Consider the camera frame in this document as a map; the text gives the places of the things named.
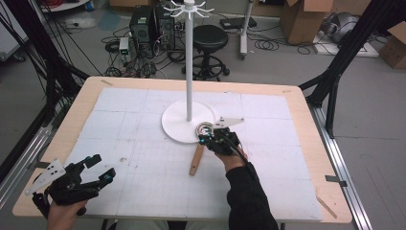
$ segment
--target stand base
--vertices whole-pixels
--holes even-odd
[[[203,103],[192,103],[192,120],[187,121],[187,103],[180,101],[171,104],[162,115],[165,133],[181,143],[197,143],[196,127],[202,122],[214,122],[214,112]]]

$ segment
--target chair wheel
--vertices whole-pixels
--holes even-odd
[[[230,75],[230,70],[229,69],[224,69],[223,70],[223,75],[229,76]]]

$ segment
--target office chair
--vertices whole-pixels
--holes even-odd
[[[198,68],[198,72],[193,71],[193,79],[206,80],[216,78],[220,81],[219,75],[222,73],[225,76],[230,74],[230,70],[217,57],[211,56],[212,53],[222,49],[228,43],[227,33],[217,26],[203,25],[193,29],[193,47],[203,55],[193,57],[193,69]],[[197,59],[202,59],[201,63],[197,63]],[[215,64],[210,64],[210,60],[214,59]],[[182,73],[186,73],[186,68],[182,68]]]

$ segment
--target black sleeve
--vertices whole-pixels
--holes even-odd
[[[231,185],[227,194],[231,207],[230,230],[278,230],[254,166],[249,163],[249,166],[234,168],[226,177]]]

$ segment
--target human hand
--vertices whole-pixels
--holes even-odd
[[[71,205],[57,205],[52,202],[50,213],[48,214],[47,230],[71,230],[77,219],[77,212],[84,208],[87,200]]]
[[[245,159],[248,159],[248,155],[240,147],[238,147],[238,150],[242,153]],[[214,154],[223,162],[226,173],[231,169],[245,166],[244,161],[236,153],[232,155],[225,155],[215,152]]]

